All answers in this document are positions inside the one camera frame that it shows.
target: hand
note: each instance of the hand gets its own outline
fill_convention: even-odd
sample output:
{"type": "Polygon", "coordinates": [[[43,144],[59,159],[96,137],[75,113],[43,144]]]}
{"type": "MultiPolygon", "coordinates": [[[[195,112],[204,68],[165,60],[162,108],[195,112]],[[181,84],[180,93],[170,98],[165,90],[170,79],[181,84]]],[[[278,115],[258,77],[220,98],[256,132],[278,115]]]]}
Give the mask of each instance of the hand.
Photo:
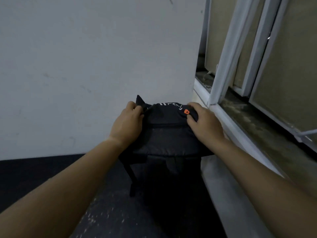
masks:
{"type": "Polygon", "coordinates": [[[226,140],[221,123],[213,112],[203,108],[199,103],[190,102],[188,105],[196,110],[198,121],[196,122],[191,115],[187,115],[187,123],[201,143],[213,149],[215,145],[226,140]]]}
{"type": "Polygon", "coordinates": [[[132,144],[142,131],[143,108],[130,101],[114,122],[109,139],[125,150],[132,144]]]}

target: black fabric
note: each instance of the black fabric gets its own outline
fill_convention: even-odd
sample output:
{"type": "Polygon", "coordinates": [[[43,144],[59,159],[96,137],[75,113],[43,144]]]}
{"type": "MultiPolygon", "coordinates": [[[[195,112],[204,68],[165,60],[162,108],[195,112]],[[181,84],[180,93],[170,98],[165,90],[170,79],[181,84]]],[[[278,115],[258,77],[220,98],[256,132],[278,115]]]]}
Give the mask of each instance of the black fabric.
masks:
{"type": "Polygon", "coordinates": [[[197,112],[179,103],[146,104],[138,95],[136,104],[143,107],[142,132],[121,155],[123,162],[145,162],[147,156],[202,157],[212,155],[187,124],[187,114],[198,120],[197,112]]]}

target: person's right arm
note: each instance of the person's right arm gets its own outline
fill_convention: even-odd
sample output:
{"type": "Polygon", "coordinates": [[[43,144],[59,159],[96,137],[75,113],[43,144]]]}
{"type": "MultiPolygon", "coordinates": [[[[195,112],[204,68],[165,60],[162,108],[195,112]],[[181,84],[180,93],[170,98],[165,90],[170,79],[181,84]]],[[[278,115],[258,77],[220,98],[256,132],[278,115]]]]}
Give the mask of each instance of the person's right arm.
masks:
{"type": "Polygon", "coordinates": [[[271,232],[276,237],[317,237],[317,200],[227,140],[213,112],[198,103],[189,105],[198,121],[188,115],[188,125],[223,160],[271,232]]]}

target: person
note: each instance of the person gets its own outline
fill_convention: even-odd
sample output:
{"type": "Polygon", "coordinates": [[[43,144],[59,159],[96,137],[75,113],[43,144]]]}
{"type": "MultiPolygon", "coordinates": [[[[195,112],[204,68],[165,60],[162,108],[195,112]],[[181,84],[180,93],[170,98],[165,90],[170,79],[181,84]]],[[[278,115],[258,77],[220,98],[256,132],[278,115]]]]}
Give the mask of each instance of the person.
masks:
{"type": "MultiPolygon", "coordinates": [[[[198,103],[188,125],[226,164],[276,237],[317,237],[317,201],[227,140],[219,120],[198,103]]],[[[129,102],[109,137],[0,214],[1,238],[69,237],[119,154],[142,130],[140,106],[129,102]]]]}

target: person's right hand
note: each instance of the person's right hand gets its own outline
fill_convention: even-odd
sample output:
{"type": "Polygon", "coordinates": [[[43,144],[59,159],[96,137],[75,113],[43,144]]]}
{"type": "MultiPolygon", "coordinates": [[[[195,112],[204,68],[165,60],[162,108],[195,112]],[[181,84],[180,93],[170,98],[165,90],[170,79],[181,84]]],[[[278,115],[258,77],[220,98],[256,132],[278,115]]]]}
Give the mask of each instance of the person's right hand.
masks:
{"type": "Polygon", "coordinates": [[[203,108],[199,103],[190,102],[188,105],[196,110],[198,121],[196,122],[191,115],[187,115],[187,123],[201,143],[212,149],[226,140],[221,123],[213,112],[203,108]]]}

